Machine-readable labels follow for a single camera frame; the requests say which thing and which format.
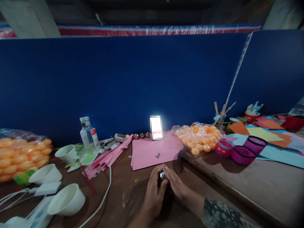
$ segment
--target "finger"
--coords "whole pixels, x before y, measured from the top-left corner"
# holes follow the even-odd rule
[[[164,168],[164,173],[170,182],[176,181],[175,172],[170,170],[167,166]]]
[[[157,199],[162,202],[165,196],[165,192],[166,192],[166,188],[168,185],[169,181],[167,179],[165,179],[162,183],[161,186],[158,189],[158,193],[157,193]]]
[[[165,167],[165,164],[161,164],[161,165],[158,165],[156,166],[153,170],[152,170],[152,173],[151,173],[151,176],[150,176],[150,180],[151,181],[157,181],[158,179],[158,173]]]

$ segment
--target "yellow paper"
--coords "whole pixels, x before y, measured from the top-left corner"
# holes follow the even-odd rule
[[[259,137],[261,139],[264,139],[267,142],[273,142],[273,141],[283,141],[284,139],[280,138],[279,136],[264,130],[261,127],[258,128],[247,128],[247,130],[249,131],[249,134],[251,136],[256,136]]]

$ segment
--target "bottle cap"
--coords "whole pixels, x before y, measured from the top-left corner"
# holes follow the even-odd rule
[[[88,121],[88,120],[90,120],[89,117],[81,117],[81,118],[80,118],[80,121],[81,121],[81,122],[82,122],[82,121]]]

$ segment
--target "red stick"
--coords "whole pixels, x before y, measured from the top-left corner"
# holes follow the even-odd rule
[[[90,187],[90,189],[91,189],[93,195],[95,195],[95,194],[96,194],[96,193],[95,193],[95,190],[94,190],[94,188],[93,188],[93,186],[92,186],[92,184],[91,184],[91,182],[90,182],[90,179],[89,179],[88,175],[86,174],[85,169],[83,168],[83,166],[82,166],[81,164],[80,164],[80,167],[81,167],[83,173],[85,174],[86,180],[87,180],[87,182],[88,182],[88,184],[89,184],[89,187]]]

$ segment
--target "metal ball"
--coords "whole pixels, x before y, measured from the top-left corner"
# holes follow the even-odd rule
[[[163,169],[159,172],[159,177],[162,181],[167,178]]]

